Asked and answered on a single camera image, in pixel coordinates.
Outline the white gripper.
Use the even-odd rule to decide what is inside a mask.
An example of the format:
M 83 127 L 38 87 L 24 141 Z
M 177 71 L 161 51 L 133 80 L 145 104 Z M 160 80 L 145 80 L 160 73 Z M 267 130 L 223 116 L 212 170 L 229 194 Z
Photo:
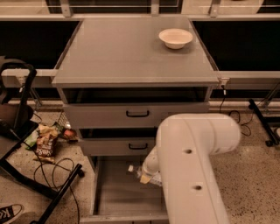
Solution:
M 158 150 L 156 147 L 150 151 L 149 155 L 143 161 L 142 171 L 144 174 L 140 178 L 142 184 L 148 184 L 151 181 L 151 177 L 159 172 Z

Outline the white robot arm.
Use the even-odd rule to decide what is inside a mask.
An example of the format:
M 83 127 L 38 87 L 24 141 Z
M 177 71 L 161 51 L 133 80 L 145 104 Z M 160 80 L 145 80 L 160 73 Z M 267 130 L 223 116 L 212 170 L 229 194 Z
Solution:
M 169 224 L 229 224 L 209 157 L 234 150 L 240 140 L 228 115 L 178 114 L 160 123 L 143 170 L 161 174 Z

